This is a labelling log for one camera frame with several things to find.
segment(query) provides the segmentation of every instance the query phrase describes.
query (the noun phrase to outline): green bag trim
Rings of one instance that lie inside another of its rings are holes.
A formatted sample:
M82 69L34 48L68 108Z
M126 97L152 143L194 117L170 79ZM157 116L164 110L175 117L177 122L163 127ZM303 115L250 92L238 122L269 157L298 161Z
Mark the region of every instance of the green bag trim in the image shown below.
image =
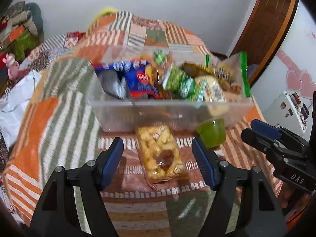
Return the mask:
M209 64L210 64L210 55L207 54L207 55L206 55L205 66L208 68L208 67L209 67Z
M249 86L249 82L247 78L247 53L241 52L239 54L239 59L241 63L241 76L244 81L245 96L246 98L250 98L251 97L250 86Z

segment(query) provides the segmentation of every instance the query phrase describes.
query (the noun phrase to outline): blue gripper pad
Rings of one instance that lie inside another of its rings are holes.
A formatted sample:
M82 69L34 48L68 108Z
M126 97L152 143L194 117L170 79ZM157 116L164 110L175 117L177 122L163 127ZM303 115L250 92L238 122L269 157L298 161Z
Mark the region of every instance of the blue gripper pad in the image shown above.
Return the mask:
M197 139L194 138L192 141L192 153L197 161L198 167L201 171L204 182L211 188L214 189L216 187L216 183L214 180L214 170L206 158L204 151Z
M105 189L105 187L110 185L116 172L116 168L121 160L123 151L123 140L121 138L115 138L107 150L107 152L111 152L111 155L102 170L102 189Z
M262 122L261 120L252 120L250 126L257 133L264 135L272 140L280 139L282 137L281 133L277 128L265 122Z

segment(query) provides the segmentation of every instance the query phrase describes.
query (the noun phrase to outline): red oval logo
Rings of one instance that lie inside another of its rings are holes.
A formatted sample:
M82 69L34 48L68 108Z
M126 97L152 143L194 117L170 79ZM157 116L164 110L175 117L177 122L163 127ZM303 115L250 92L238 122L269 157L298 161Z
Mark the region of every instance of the red oval logo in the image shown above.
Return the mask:
M138 71L136 75L139 82L145 85L149 84L148 76L143 71Z

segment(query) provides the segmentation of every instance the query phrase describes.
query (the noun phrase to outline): green jelly cup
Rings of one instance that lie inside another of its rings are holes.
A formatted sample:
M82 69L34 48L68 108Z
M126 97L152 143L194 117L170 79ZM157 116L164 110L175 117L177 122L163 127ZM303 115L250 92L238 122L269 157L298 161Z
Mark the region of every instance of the green jelly cup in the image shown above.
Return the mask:
M224 119L213 119L197 127L201 140L207 148L219 146L226 140Z

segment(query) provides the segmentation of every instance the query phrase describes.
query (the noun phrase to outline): striped fabric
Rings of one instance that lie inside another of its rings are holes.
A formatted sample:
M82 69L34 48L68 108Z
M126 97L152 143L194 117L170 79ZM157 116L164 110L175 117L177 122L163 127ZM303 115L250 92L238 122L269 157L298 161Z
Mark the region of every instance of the striped fabric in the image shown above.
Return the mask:
M159 40L147 36L153 35L153 30L159 31ZM64 36L47 40L43 49L60 44ZM118 234L186 237L192 236L191 228L195 228L195 235L199 231L197 225L201 225L206 217L206 208L210 207L214 193L203 181L191 152L193 136L190 133L176 134L190 178L158 183L152 189L143 174L135 135L100 132L97 118L85 103L94 75L90 62L104 60L108 47L113 45L126 46L131 56L139 54L146 39L170 50L210 53L198 37L180 26L119 11L96 21L77 46L43 71L4 170L4 183L12 206L27 225L43 187L57 165L67 169L79 167L96 158L119 135L123 138L124 153L111 185L101 193ZM240 133L246 127L249 122L242 119L234 128L227 129L227 139L217 151L218 155L237 167L260 166L277 193L282 182L272 176L273 166L267 164L262 153L240 139ZM75 201L81 228L90 233L79 188L75 188ZM196 210L195 202L200 206ZM186 208L195 212L186 213ZM237 220L237 215L232 214L232 217Z

